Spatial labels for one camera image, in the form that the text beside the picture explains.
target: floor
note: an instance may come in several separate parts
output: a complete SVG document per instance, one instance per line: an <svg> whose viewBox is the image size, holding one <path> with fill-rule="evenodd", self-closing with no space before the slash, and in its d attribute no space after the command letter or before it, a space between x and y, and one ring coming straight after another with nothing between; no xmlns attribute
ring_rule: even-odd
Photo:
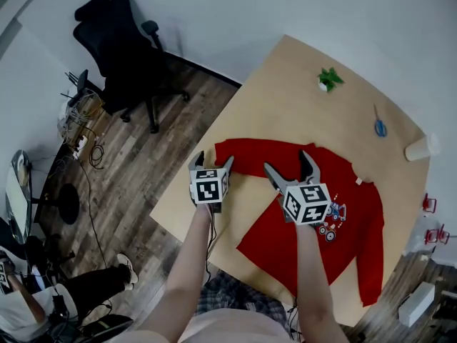
<svg viewBox="0 0 457 343"><path fill-rule="evenodd" d="M160 227L149 213L181 167L191 150L222 111L237 88L205 72L177 61L171 62L177 73L176 85L191 95L189 103L181 97L160 101L160 132L149 133L146 107L138 108L131 122L123 123L113 116L102 139L103 169L85 164L91 182L91 213L101 248L108 264L116 254L129 256L140 282L133 291L124 292L111 301L113 312L125 314L140 324L154 308L164 292L164 282L179 251L180 243ZM50 181L49 193L55 196L60 184L70 182L79 191L81 211L77 223L65 225L56 210L44 207L41 223L45 231L61 235L64 254L73 251L76 258L64 265L69 276L104 267L89 218L89 187L79 165L69 161L63 174ZM438 288L457 285L455 269L442 267L420 254L401 258L378 304L372 306L354 327L343 327L351 342L432 342L438 327L430 316L439 298L411 328L396 320L402 300L420 282L436 283ZM107 313L98 308L91 316Z"/></svg>

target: green plant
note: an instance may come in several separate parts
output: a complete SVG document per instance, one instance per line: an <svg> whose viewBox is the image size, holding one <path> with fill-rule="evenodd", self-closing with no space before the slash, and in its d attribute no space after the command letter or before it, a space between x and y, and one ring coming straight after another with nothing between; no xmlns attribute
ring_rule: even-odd
<svg viewBox="0 0 457 343"><path fill-rule="evenodd" d="M328 93L335 89L336 84L344 84L343 79L338 76L333 67L328 71L322 68L322 74L319 74L318 78L319 81L327 87Z"/></svg>

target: white sneaker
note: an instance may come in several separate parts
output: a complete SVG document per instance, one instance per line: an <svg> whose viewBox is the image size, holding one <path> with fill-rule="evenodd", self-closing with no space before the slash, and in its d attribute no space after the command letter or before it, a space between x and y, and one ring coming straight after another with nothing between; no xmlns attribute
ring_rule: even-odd
<svg viewBox="0 0 457 343"><path fill-rule="evenodd" d="M135 273L134 268L132 266L131 260L127 258L124 254L117 254L117 261L119 264L124 264L129 268L130 271L130 281L129 283L135 284L138 282L138 275Z"/></svg>

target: red object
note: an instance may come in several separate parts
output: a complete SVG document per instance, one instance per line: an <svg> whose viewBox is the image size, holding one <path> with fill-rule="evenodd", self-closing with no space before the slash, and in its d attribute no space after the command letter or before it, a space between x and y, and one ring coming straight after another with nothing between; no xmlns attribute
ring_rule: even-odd
<svg viewBox="0 0 457 343"><path fill-rule="evenodd" d="M265 177L268 162L287 179L299 179L298 153L306 151L321 170L332 198L326 222L316 227L323 265L331 284L357 257L358 286L364 306L374 304L383 279L383 209L373 183L357 185L347 160L314 144L259 139L229 139L216 144L216 165L235 156L232 171ZM237 248L254 264L279 280L293 295L297 290L297 245L294 223L285 223L273 200Z"/></svg>
<svg viewBox="0 0 457 343"><path fill-rule="evenodd" d="M436 211L436 203L437 203L436 199L428 198L428 193L426 193L426 196L422 202L422 210L424 210L424 212L434 214Z"/></svg>
<svg viewBox="0 0 457 343"><path fill-rule="evenodd" d="M425 244L435 244L441 242L447 244L451 235L448 232L444 231L444 224L440 229L429 229L426 232Z"/></svg>

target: white paper cup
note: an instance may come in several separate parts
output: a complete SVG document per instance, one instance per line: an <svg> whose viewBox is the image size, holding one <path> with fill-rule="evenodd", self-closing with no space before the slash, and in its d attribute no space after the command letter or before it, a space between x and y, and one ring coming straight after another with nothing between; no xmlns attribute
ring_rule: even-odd
<svg viewBox="0 0 457 343"><path fill-rule="evenodd" d="M438 155L440 151L441 146L438 137L435 134L430 134L406 147L405 156L407 160L414 161Z"/></svg>

